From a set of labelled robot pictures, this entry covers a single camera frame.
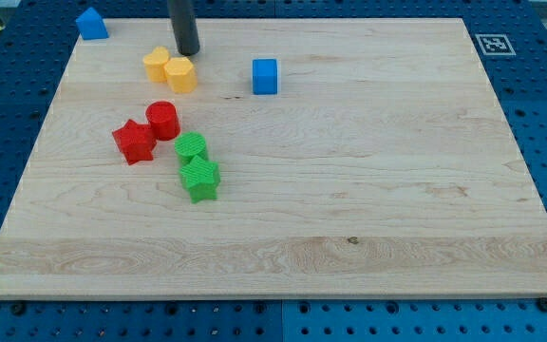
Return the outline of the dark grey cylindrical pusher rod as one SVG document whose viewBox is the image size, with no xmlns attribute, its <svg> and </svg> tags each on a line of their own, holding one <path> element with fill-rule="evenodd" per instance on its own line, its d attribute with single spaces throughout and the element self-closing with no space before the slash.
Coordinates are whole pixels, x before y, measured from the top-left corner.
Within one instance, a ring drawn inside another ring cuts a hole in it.
<svg viewBox="0 0 547 342">
<path fill-rule="evenodd" d="M 167 8 L 178 52 L 183 56 L 199 53 L 200 42 L 193 1 L 168 0 Z"/>
</svg>

